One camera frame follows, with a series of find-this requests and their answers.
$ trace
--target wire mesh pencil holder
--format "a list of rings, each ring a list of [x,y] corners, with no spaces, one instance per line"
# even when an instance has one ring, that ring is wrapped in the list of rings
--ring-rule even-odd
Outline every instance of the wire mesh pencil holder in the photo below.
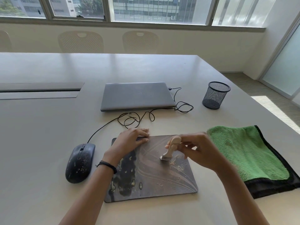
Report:
[[[220,108],[223,99],[230,87],[227,84],[212,81],[208,84],[208,89],[202,101],[203,106],[208,109],[217,110]]]

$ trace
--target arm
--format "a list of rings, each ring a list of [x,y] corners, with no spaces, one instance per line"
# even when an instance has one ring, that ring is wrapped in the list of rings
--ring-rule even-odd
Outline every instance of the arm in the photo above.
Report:
[[[223,156],[205,133],[179,135],[177,145],[185,158],[216,172],[226,190],[228,200],[238,225],[269,225],[261,210],[240,178],[235,167]]]
[[[149,129],[128,129],[118,136],[114,144],[104,153],[103,161],[117,167],[120,160],[147,138],[136,141],[139,135],[149,136]],[[97,167],[79,197],[59,225],[94,225],[113,177],[113,170],[105,165]]]

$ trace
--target window pane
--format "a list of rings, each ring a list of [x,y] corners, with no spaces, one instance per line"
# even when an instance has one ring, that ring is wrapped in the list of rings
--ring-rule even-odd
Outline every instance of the window pane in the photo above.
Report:
[[[0,0],[0,16],[45,18],[39,0]]]
[[[50,0],[55,16],[104,18],[102,0]]]
[[[212,0],[109,0],[112,21],[205,25]]]
[[[219,0],[212,25],[261,27],[276,0]]]

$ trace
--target bracelet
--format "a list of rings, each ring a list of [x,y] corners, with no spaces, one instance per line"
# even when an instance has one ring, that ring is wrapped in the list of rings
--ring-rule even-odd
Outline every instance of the bracelet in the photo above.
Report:
[[[109,164],[108,162],[105,162],[103,160],[100,161],[100,163],[98,165],[96,165],[96,167],[98,167],[99,165],[105,165],[105,166],[108,166],[109,168],[111,168],[113,170],[113,173],[116,174],[118,171],[117,171],[117,168],[115,168],[113,165]]]

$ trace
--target computer mouse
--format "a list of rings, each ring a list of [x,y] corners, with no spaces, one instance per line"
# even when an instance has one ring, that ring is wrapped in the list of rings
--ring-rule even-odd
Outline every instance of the computer mouse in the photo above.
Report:
[[[94,144],[81,144],[73,149],[66,168],[66,179],[70,183],[85,180],[91,172],[95,151]]]

